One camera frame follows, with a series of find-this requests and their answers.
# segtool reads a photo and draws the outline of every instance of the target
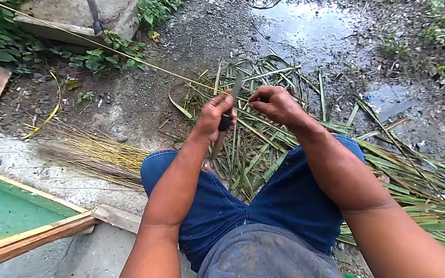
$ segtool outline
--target dirt ground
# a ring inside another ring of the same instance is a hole
[[[207,69],[214,75],[221,60],[227,65],[268,54],[271,47],[288,61],[303,63],[302,72],[311,80],[317,80],[318,69],[323,71],[332,121],[346,123],[354,105],[348,94],[361,94],[386,123],[408,116],[410,121],[395,133],[413,148],[445,161],[445,69],[434,72],[445,66],[445,44],[418,39],[434,18],[424,16],[428,4],[278,1],[261,10],[255,6],[262,3],[191,0],[159,30],[159,42],[145,34],[142,40],[149,63],[188,78]],[[392,44],[398,53],[382,54]],[[407,54],[400,56],[400,51]],[[58,59],[47,65],[37,73],[47,75],[54,69],[57,83],[36,83],[29,75],[12,77],[0,100],[0,126],[6,135],[28,132],[22,123],[38,125],[59,100],[60,120],[112,137],[127,136],[126,144],[143,149],[179,141],[158,131],[166,120],[164,132],[181,137],[189,133],[168,98],[169,92],[176,101],[186,94],[186,88],[176,86],[181,81],[177,77],[150,68],[93,75]],[[78,80],[80,86],[67,91],[66,80]],[[95,96],[77,103],[79,92]],[[318,115],[318,99],[312,101],[310,112]],[[356,136],[374,125],[359,112],[353,127],[351,135]],[[372,277],[357,248],[339,244],[333,251],[341,271]]]

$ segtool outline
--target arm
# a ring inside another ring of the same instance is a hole
[[[341,210],[375,277],[445,276],[445,248],[286,90],[261,86],[250,102],[252,108],[293,130],[320,189]]]
[[[192,205],[207,149],[218,138],[221,115],[232,103],[230,95],[222,94],[204,105],[197,125],[152,190],[121,278],[180,277],[179,225]],[[234,110],[231,118],[235,124]]]

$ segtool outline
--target puddle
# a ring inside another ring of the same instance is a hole
[[[401,85],[373,86],[364,96],[381,122],[411,108],[418,102],[408,96],[408,90]]]
[[[293,57],[299,62],[308,61],[303,70],[336,61],[367,59],[356,49],[355,31],[362,28],[366,18],[348,9],[341,9],[335,3],[287,3],[284,1],[254,3],[256,15],[265,16],[268,24],[259,29],[262,35],[263,54],[269,54],[269,47],[283,58]]]

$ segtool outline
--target blue shorts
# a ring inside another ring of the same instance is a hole
[[[365,161],[353,139],[337,134],[334,137]],[[159,150],[145,158],[140,174],[147,196],[176,154],[171,149]],[[301,146],[288,152],[250,205],[233,197],[216,176],[200,171],[193,204],[179,228],[179,248],[190,261],[191,269],[198,272],[205,256],[222,236],[238,226],[254,223],[291,231],[318,251],[331,254],[343,216],[319,189]]]

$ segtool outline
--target wet ground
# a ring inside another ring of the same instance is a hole
[[[271,47],[290,63],[302,64],[301,71],[313,81],[316,71],[323,71],[332,121],[346,123],[354,105],[347,95],[361,94],[385,123],[407,115],[410,121],[394,129],[397,135],[413,148],[445,161],[445,86],[427,76],[403,75],[401,61],[379,55],[379,38],[385,35],[380,30],[388,25],[385,14],[398,15],[395,6],[285,1],[269,5],[273,7],[262,9],[262,3],[236,0],[186,2],[160,30],[158,43],[142,36],[147,42],[145,54],[157,66],[195,78],[206,69],[214,76],[221,60],[226,65],[266,55]],[[181,137],[189,133],[168,98],[169,91],[176,101],[186,94],[186,88],[175,86],[179,78],[154,69],[105,72],[99,77],[75,73],[63,61],[53,68],[62,88],[67,78],[81,82],[80,87],[61,92],[63,110],[58,117],[67,123],[84,123],[113,137],[127,136],[127,144],[147,150],[178,141],[157,131],[163,123],[165,132]],[[43,67],[40,73],[48,70]],[[34,83],[27,76],[16,76],[9,87],[1,99],[4,115],[0,117],[8,136],[26,132],[22,123],[32,124],[34,117],[38,124],[59,99],[54,81]],[[93,100],[77,103],[77,93],[88,91],[95,92]],[[312,103],[311,113],[320,115],[316,96]],[[352,136],[375,128],[361,112],[353,127],[357,129]],[[341,270],[371,276],[357,249],[337,246],[334,254]]]

